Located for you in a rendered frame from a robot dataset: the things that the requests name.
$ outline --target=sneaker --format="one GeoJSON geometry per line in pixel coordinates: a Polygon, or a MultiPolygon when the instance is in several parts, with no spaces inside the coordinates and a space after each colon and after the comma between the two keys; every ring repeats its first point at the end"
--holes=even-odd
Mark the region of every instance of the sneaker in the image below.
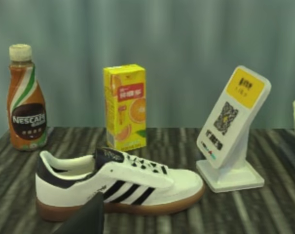
{"type": "Polygon", "coordinates": [[[42,151],[36,172],[37,210],[48,221],[65,221],[96,193],[107,213],[168,215],[196,203],[201,177],[110,148],[93,155],[58,159],[42,151]]]}

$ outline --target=brown gum sole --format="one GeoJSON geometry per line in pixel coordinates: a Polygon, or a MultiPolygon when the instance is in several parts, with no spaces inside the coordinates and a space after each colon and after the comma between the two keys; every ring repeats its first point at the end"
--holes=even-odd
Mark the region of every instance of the brown gum sole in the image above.
{"type": "MultiPolygon", "coordinates": [[[[199,190],[193,196],[188,198],[162,204],[162,205],[153,205],[153,206],[140,206],[140,205],[127,205],[120,203],[105,203],[104,210],[105,213],[128,213],[134,215],[169,215],[180,212],[192,206],[196,203],[204,194],[205,186],[199,190]]],[[[48,206],[41,203],[36,199],[37,212],[38,214],[47,221],[50,222],[63,222],[67,220],[75,211],[79,210],[82,206],[74,207],[56,207],[48,206]]]]}

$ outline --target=juice box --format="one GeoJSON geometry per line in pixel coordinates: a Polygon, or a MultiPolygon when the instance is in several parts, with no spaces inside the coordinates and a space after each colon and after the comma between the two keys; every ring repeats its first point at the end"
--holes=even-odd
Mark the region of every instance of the juice box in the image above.
{"type": "Polygon", "coordinates": [[[108,67],[103,75],[108,146],[120,151],[146,146],[145,69],[108,67]]]}

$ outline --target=dark striped tabletop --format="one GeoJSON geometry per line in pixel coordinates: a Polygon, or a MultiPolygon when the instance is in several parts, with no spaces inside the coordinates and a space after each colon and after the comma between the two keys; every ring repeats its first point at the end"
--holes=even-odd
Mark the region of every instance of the dark striped tabletop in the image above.
{"type": "MultiPolygon", "coordinates": [[[[138,156],[173,168],[196,170],[202,158],[199,129],[148,129],[138,156]]],[[[105,145],[105,129],[54,128],[45,150],[71,158],[105,145]]],[[[39,151],[18,152],[9,134],[0,139],[0,234],[49,234],[60,224],[35,209],[39,151]]],[[[106,214],[105,234],[295,234],[295,137],[293,130],[251,130],[247,160],[265,178],[261,189],[215,194],[206,190],[192,208],[169,216],[106,214]]]]}

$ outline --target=nescafe bottle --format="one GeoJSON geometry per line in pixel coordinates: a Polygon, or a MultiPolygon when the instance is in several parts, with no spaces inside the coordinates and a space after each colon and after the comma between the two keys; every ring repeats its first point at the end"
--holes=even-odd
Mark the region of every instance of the nescafe bottle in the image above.
{"type": "Polygon", "coordinates": [[[10,139],[22,151],[33,151],[47,142],[47,117],[43,94],[35,76],[32,48],[9,47],[11,82],[7,100],[10,139]]]}

